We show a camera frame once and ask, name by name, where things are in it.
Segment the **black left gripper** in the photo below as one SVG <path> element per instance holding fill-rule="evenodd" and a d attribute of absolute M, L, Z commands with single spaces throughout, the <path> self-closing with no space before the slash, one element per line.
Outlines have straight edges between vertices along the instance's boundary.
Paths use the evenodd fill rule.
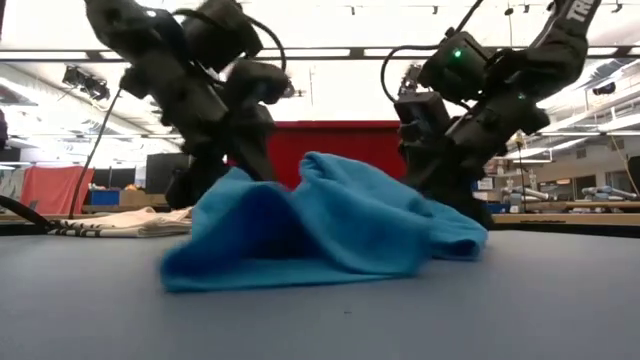
<path fill-rule="evenodd" d="M 255 181 L 275 181 L 267 153 L 267 138 L 275 121 L 266 106 L 255 104 L 232 109 L 219 121 L 196 120 L 182 133 L 182 150 L 194 156 L 227 154 Z M 195 158 L 178 169 L 165 193 L 172 209 L 195 205 L 223 175 L 220 159 Z"/>

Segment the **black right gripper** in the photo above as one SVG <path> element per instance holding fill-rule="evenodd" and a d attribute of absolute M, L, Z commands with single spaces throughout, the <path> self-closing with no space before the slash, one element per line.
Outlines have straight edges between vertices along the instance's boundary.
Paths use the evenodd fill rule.
<path fill-rule="evenodd" d="M 483 100 L 445 132 L 441 146 L 403 148 L 404 182 L 491 228 L 492 215 L 486 203 L 474 197 L 473 179 L 466 175 L 480 175 L 516 132 L 531 135 L 549 124 L 545 111 L 528 97 Z"/>

